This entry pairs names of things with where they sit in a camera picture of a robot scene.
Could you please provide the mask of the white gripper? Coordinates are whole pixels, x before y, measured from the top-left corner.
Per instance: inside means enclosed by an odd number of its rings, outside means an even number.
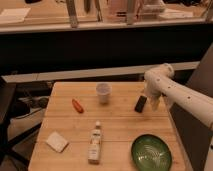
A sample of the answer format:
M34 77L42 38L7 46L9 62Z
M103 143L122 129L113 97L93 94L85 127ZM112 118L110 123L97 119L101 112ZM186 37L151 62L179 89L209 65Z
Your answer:
M148 98L150 98L150 104L153 111L158 109L160 103L161 91L158 89L155 82L146 81L144 87L144 93Z

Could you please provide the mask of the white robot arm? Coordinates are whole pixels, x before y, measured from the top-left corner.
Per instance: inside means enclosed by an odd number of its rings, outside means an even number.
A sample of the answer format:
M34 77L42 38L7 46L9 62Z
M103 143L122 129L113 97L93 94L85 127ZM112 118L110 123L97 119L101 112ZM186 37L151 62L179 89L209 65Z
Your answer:
M173 67L164 63L144 73L144 93L153 110L158 108L162 94L191 113L213 132L213 98L172 80Z

